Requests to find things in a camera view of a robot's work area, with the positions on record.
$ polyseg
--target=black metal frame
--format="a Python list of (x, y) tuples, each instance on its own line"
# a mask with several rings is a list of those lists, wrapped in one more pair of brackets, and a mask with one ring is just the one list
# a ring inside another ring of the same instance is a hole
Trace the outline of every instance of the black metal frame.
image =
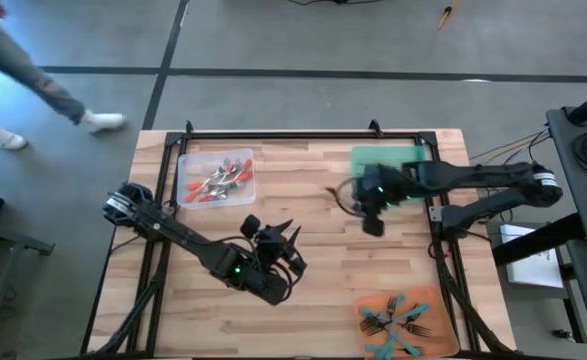
[[(190, 122), (187, 122), (185, 132), (169, 132), (166, 135), (164, 143), (164, 151), (162, 154), (162, 162), (160, 165), (160, 172), (158, 176), (158, 182), (156, 187), (156, 203), (163, 205), (163, 195), (166, 190), (166, 178), (168, 175), (168, 168), (171, 160), (173, 148), (176, 145), (180, 145), (178, 156), (185, 154), (189, 140), (224, 140), (224, 139), (405, 139), (413, 140), (416, 146), (427, 146), (431, 152), (433, 160), (440, 160), (438, 142), (435, 132), (384, 132), (380, 128), (380, 125), (376, 120), (372, 120), (368, 131), (354, 131), (354, 132), (343, 132), (343, 131), (257, 131), (257, 132), (210, 132), (210, 133), (197, 133), (193, 131), (193, 126)], [(175, 206), (176, 204), (176, 193), (177, 189), (174, 186), (171, 190), (171, 197), (169, 205)], [(441, 204), (443, 206), (448, 205), (449, 198), (447, 194), (439, 196)], [(433, 221), (428, 216), (428, 208), (434, 205), (433, 198), (425, 199), (425, 206), (427, 207), (427, 219), (431, 228), (432, 241), (438, 243), (438, 247), (441, 246), (442, 234), (437, 230), (438, 223)], [(107, 345), (100, 349), (97, 353), (86, 353), (88, 348), (88, 342), (90, 339), (91, 332), (93, 330), (93, 323), (97, 311), (98, 301), (101, 294), (101, 288), (104, 282), (104, 276), (108, 266), (108, 259), (104, 267), (102, 280), (100, 282), (100, 289), (95, 299), (93, 306), (93, 312), (91, 315), (90, 322), (88, 324), (84, 343), (79, 357), (69, 359), (148, 359), (155, 357), (155, 344), (157, 340), (157, 332), (159, 327), (162, 298), (164, 293), (164, 284), (166, 280), (166, 274), (168, 269), (169, 255), (171, 250), (170, 241), (163, 241), (160, 260), (158, 262), (155, 274), (149, 281), (151, 262), (153, 259), (154, 249), (156, 243), (147, 241), (144, 249), (144, 257), (140, 269), (140, 277), (138, 282), (138, 289), (136, 294), (136, 302), (133, 310), (127, 316), (120, 329), (115, 333), (118, 338), (115, 342), (109, 342)], [(462, 256), (459, 248), (459, 244), (456, 241), (449, 242), (449, 251), (451, 253), (451, 259), (455, 269), (455, 282), (459, 287), (460, 293), (465, 297), (469, 298), (469, 290), (466, 282), (466, 276), (464, 272), (464, 266), (462, 263)], [(456, 336), (459, 338), (458, 329), (455, 321), (455, 313), (453, 309), (452, 296), (449, 289), (444, 284), (440, 277), (440, 287), (444, 302), (449, 313), (453, 328), (455, 329)], [(153, 305), (151, 308), (151, 317), (149, 332), (146, 341), (146, 346), (143, 350), (138, 349), (138, 338), (139, 338), (139, 327), (140, 318), (142, 313), (153, 298)], [(466, 332), (469, 339), (469, 345), (471, 350), (462, 350), (456, 356), (464, 357), (468, 359), (532, 359), (532, 360), (549, 360), (555, 358), (547, 357), (531, 357), (525, 355), (519, 355), (514, 353), (489, 353), (481, 352), (480, 343), (478, 339), (478, 333), (474, 329), (471, 321), (467, 316), (464, 316), (466, 323)], [(128, 338), (126, 344), (126, 351), (124, 353), (117, 353), (125, 338)]]

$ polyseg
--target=butcher block table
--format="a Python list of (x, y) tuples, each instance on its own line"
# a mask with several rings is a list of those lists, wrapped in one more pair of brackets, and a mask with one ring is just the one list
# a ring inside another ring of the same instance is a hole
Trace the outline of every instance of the butcher block table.
[[(468, 165), (461, 130), (425, 131), (436, 132), (443, 161)], [(165, 136), (165, 131), (140, 133), (129, 181), (155, 189)], [(423, 202), (385, 212), (382, 219), (386, 235), (375, 238), (363, 233), (360, 220), (343, 213), (324, 190), (349, 176), (354, 146), (414, 143), (384, 138), (188, 142), (189, 154), (251, 148), (257, 198), (252, 205), (181, 209), (177, 219), (211, 240), (239, 235), (239, 227), (249, 214), (262, 224), (294, 219), (294, 226), (302, 226), (296, 246), (308, 268), (292, 296), (278, 306), (270, 306), (248, 292), (227, 289), (195, 256), (173, 246), (156, 356), (361, 357), (353, 308), (357, 297), (420, 285), (439, 286), (435, 261), (427, 255), (431, 236)], [(169, 198), (173, 186), (176, 158), (172, 156), (164, 199)], [(472, 189), (449, 195), (451, 203), (457, 205), (477, 200)], [(292, 228), (285, 235), (290, 235)], [(473, 230), (485, 233), (482, 227)], [(130, 229), (119, 228), (113, 246), (133, 236)], [(90, 330), (89, 351), (102, 346), (131, 310), (144, 245), (145, 240), (139, 239), (111, 255)], [(515, 348), (490, 244), (468, 237), (460, 241), (460, 247), (473, 305), (498, 338)], [(150, 307), (142, 319), (140, 348), (146, 341)], [(468, 349), (462, 312), (457, 304), (454, 308), (461, 348)]]

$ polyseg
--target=concrete floor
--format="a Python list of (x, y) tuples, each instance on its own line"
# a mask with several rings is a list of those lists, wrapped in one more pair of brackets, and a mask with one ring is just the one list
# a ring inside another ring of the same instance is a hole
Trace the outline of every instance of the concrete floor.
[[(31, 142), (23, 152), (0, 150), (0, 196), (7, 201), (0, 223), (57, 244), (50, 258), (24, 260), (16, 281), (16, 316), (0, 324), (5, 335), (0, 350), (14, 350), (20, 359), (72, 356), (84, 337), (113, 231), (101, 206), (107, 191), (128, 175), (157, 77), (114, 73), (160, 67), (180, 0), (5, 3), (4, 25), (38, 64), (105, 72), (54, 77), (93, 110), (121, 111), (130, 119), (121, 132), (86, 135), (0, 75), (0, 124)], [(341, 7), (191, 0), (170, 64), (587, 76), (587, 0), (469, 0), (437, 33), (446, 5), (446, 0)], [(386, 128), (462, 128), (468, 151), (475, 154), (539, 131), (547, 109), (585, 99), (587, 83), (540, 79), (169, 76), (152, 128), (182, 129), (187, 119), (200, 129), (362, 128), (376, 118)], [(535, 156), (562, 175), (551, 142), (537, 147)], [(572, 211), (567, 195), (550, 209), (517, 209), (515, 218), (544, 222)], [(527, 296), (526, 289), (507, 289), (506, 298), (520, 350), (587, 359), (587, 345), (548, 334), (567, 327), (561, 301)]]

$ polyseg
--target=shoe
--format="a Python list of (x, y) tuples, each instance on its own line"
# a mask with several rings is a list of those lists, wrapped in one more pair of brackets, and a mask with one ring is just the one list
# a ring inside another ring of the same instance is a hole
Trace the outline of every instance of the shoe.
[(124, 125), (124, 115), (94, 114), (90, 110), (86, 110), (84, 116), (80, 119), (79, 125), (91, 133), (100, 130), (115, 130)]
[(23, 137), (0, 127), (0, 147), (5, 150), (20, 150), (26, 146), (27, 141)]

